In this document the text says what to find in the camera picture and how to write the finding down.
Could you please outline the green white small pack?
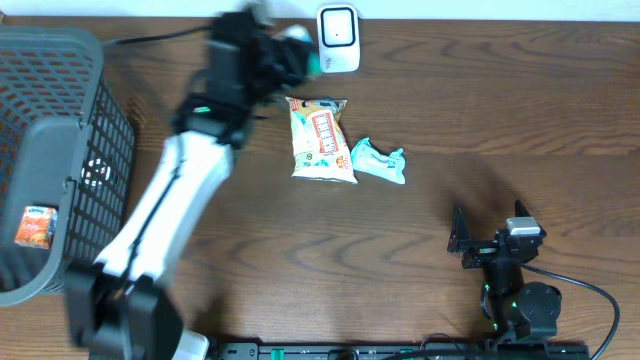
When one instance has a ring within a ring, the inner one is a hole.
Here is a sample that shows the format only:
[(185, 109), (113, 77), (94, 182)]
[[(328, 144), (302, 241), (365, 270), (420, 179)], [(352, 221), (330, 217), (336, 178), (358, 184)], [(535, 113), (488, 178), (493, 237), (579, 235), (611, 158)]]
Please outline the green white small pack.
[(308, 30), (302, 25), (293, 25), (277, 34), (293, 56), (290, 61), (293, 69), (307, 80), (316, 79), (322, 74), (320, 58)]

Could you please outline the yellow wet wipes pack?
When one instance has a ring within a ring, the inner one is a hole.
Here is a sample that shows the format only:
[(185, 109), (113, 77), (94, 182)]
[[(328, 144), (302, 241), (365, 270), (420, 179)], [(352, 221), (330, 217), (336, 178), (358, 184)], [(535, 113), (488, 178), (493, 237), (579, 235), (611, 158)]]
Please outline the yellow wet wipes pack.
[(286, 97), (286, 101), (295, 162), (292, 176), (357, 184), (351, 152), (339, 125), (348, 100)]

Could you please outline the mint green wipes pack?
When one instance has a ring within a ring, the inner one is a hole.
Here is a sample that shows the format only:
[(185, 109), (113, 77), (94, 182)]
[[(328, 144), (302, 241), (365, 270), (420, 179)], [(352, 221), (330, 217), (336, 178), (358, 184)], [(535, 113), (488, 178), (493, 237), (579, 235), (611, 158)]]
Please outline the mint green wipes pack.
[(404, 149), (398, 148), (388, 155), (382, 154), (371, 144), (369, 138), (363, 138), (351, 152), (353, 168), (355, 171), (404, 185), (406, 160), (403, 153)]

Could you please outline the orange Kleenex tissue pack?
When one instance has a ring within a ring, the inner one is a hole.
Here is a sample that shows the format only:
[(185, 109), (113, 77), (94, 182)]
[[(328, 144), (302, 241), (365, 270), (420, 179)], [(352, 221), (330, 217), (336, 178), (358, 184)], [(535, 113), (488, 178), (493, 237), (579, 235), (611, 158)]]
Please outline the orange Kleenex tissue pack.
[(52, 244), (58, 212), (55, 208), (27, 206), (14, 237), (17, 245), (49, 249)]

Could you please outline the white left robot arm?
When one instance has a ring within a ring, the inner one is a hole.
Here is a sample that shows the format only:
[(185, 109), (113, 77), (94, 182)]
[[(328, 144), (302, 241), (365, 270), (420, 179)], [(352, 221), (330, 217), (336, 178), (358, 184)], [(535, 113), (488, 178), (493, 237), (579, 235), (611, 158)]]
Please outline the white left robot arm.
[(308, 30), (279, 32), (257, 3), (207, 28), (208, 62), (171, 118), (156, 171), (128, 221), (92, 262), (64, 275), (72, 343), (110, 359), (205, 359), (167, 290), (210, 199), (229, 178), (259, 106), (318, 73)]

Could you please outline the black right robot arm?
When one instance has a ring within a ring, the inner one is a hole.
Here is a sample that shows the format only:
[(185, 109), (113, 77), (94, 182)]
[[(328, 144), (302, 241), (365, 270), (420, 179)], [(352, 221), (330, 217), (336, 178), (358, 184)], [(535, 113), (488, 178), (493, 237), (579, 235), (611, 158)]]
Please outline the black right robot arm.
[(447, 251), (462, 256), (465, 269), (483, 272), (481, 309), (494, 323), (495, 334), (487, 340), (491, 348), (543, 343), (557, 334), (562, 295), (542, 282), (525, 282), (523, 266), (539, 255), (546, 231), (521, 201), (515, 215), (505, 220), (491, 240), (474, 240), (462, 209), (453, 211)]

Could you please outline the dark grey plastic basket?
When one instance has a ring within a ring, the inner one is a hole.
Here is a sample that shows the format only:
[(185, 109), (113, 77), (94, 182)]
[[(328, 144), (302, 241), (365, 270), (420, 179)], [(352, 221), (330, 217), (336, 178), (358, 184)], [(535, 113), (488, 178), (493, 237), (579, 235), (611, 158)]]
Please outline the dark grey plastic basket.
[[(104, 78), (101, 43), (75, 28), (1, 29), (1, 304), (63, 290), (119, 232), (134, 129)], [(49, 249), (14, 242), (27, 206), (55, 208)]]

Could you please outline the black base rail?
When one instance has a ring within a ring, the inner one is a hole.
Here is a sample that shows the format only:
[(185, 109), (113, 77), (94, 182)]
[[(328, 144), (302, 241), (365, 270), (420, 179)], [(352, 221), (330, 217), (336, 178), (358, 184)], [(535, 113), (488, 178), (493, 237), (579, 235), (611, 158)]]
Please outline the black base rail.
[(427, 345), (283, 345), (256, 343), (220, 344), (208, 359), (218, 360), (446, 360), (446, 359), (558, 359), (583, 360), (590, 355), (581, 345), (515, 345), (484, 350), (468, 344), (428, 343)]

